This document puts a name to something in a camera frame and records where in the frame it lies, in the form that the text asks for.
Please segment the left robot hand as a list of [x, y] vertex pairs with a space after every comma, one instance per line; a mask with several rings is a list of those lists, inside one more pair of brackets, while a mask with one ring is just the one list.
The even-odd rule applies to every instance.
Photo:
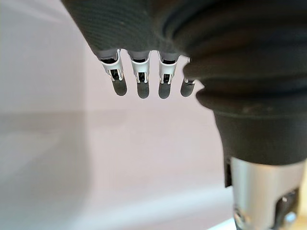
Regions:
[[304, 0], [65, 0], [110, 77], [127, 92], [127, 50], [140, 98], [149, 54], [159, 54], [159, 96], [186, 56], [181, 94], [195, 81], [213, 111], [234, 194], [238, 230], [286, 230], [295, 221], [307, 161], [307, 3]]

